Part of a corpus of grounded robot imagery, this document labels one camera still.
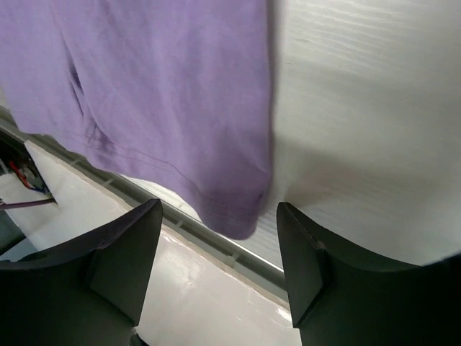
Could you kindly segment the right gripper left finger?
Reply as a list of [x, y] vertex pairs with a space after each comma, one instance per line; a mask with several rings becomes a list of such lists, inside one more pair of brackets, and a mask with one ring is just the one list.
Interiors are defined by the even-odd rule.
[[3, 345], [129, 345], [140, 323], [163, 208], [119, 218], [1, 263]]

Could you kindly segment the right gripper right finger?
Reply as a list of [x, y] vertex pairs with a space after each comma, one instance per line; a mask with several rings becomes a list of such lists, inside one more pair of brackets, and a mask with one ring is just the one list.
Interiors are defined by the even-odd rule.
[[290, 203], [277, 233], [304, 345], [458, 345], [460, 256], [411, 265], [322, 227]]

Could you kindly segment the purple t-shirt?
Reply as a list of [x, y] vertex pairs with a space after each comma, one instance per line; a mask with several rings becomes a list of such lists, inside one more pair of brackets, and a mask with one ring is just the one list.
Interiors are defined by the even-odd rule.
[[272, 175], [268, 45], [265, 1], [3, 1], [1, 88], [22, 132], [243, 240]]

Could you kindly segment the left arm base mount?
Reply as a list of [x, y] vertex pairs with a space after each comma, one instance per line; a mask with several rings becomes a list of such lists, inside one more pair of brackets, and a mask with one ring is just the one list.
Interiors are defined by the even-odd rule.
[[1, 175], [5, 174], [13, 174], [27, 190], [53, 198], [25, 144], [1, 130]]

